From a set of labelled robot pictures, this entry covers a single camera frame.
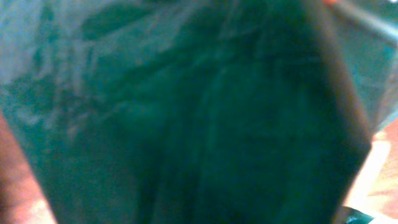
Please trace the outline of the green Nescafe coffee bag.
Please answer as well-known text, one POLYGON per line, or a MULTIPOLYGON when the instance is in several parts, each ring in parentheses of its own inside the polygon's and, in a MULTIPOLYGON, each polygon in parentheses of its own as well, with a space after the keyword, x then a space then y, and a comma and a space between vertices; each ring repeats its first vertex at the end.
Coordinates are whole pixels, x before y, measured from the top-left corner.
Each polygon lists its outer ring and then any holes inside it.
POLYGON ((397 116, 397 5, 2 1, 1 111, 59 223, 331 223, 397 116))

